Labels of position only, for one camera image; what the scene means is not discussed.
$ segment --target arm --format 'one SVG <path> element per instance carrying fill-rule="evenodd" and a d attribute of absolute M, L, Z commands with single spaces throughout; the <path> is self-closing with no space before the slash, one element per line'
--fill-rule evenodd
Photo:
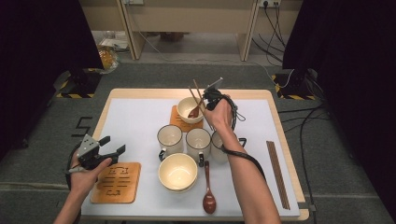
<path fill-rule="evenodd" d="M 111 163 L 111 158 L 102 161 L 91 171 L 82 171 L 71 174 L 71 190 L 66 198 L 64 207 L 53 223 L 73 223 L 79 210 L 96 182 L 97 176 Z M 77 156 L 73 157 L 72 167 L 78 164 Z"/>
<path fill-rule="evenodd" d="M 231 128 L 231 107 L 221 100 L 213 111 L 205 111 L 207 121 L 219 133 L 223 145 L 246 153 Z M 228 155 L 236 197 L 246 223 L 280 223 L 274 199 L 256 165 L 244 158 Z"/>

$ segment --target gray carpet floor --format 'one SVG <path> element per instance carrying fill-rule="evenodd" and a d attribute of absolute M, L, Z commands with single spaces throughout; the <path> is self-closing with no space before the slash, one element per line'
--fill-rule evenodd
<path fill-rule="evenodd" d="M 276 67 L 268 67 L 270 75 Z M 202 86 L 224 78 L 223 89 L 264 89 L 274 95 L 291 156 L 307 203 L 314 202 L 317 223 L 394 223 L 376 196 L 359 164 L 351 159 L 347 145 L 329 116 L 320 109 L 309 119 L 300 138 L 300 124 L 320 100 L 285 100 L 276 96 L 274 84 L 258 65 L 121 63 L 103 75 L 91 99 L 54 97 L 28 138 L 29 147 L 13 149 L 0 162 L 0 223 L 51 223 L 67 195 L 64 168 L 72 147 L 84 134 L 81 125 L 94 128 L 110 91 L 115 88 L 187 88 L 195 78 Z M 54 86 L 59 89 L 67 74 Z M 315 223 L 314 216 L 295 223 Z M 80 223 L 106 223 L 81 220 Z M 121 223 L 111 220 L 107 223 Z M 170 223 L 140 222 L 131 223 Z"/>

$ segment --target cream bowl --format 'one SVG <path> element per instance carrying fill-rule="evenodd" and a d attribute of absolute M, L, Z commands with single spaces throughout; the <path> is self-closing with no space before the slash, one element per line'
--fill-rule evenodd
<path fill-rule="evenodd" d="M 186 191 L 192 187 L 198 176 L 195 160 L 184 153 L 176 153 L 166 157 L 158 169 L 161 183 L 172 191 Z"/>
<path fill-rule="evenodd" d="M 187 97 L 182 99 L 178 104 L 177 104 L 177 113 L 180 115 L 180 118 L 189 124 L 193 124 L 193 123 L 198 123 L 199 121 L 201 121 L 204 118 L 204 114 L 202 113 L 202 111 L 205 110 L 205 106 L 203 102 L 201 104 L 201 110 L 199 110 L 199 115 L 197 118 L 189 118 L 189 114 L 190 112 L 197 106 L 197 102 L 200 102 L 201 99 L 196 98 L 196 101 L 194 100 L 193 97 Z"/>

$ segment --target wooden spoon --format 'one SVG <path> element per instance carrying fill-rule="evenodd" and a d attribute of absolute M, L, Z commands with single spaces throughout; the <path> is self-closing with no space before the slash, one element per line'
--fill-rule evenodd
<path fill-rule="evenodd" d="M 198 106 L 196 106 L 196 107 L 190 112 L 190 114 L 189 114 L 189 116 L 188 116 L 189 119 L 198 118 L 198 115 L 199 115 L 199 107 L 201 106 L 202 102 L 203 102 L 203 100 L 201 100 L 201 101 L 199 102 Z"/>
<path fill-rule="evenodd" d="M 213 214 L 216 210 L 216 199 L 210 190 L 209 183 L 209 161 L 205 161 L 205 176 L 206 176 L 206 194 L 203 200 L 204 210 L 208 214 Z"/>

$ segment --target mug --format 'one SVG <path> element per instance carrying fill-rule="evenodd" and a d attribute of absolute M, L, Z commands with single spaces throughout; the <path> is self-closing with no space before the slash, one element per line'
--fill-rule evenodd
<path fill-rule="evenodd" d="M 179 127 L 173 124 L 165 125 L 157 133 L 157 139 L 160 143 L 161 151 L 158 157 L 160 161 L 175 153 L 183 152 L 183 132 Z"/>
<path fill-rule="evenodd" d="M 246 138 L 238 138 L 238 141 L 242 142 L 242 147 L 247 143 Z M 215 161 L 218 163 L 225 163 L 228 161 L 227 153 L 222 151 L 223 145 L 218 132 L 213 132 L 210 147 L 210 154 Z"/>
<path fill-rule="evenodd" d="M 210 156 L 210 133 L 202 128 L 190 130 L 186 135 L 187 154 L 189 154 L 200 167 Z"/>

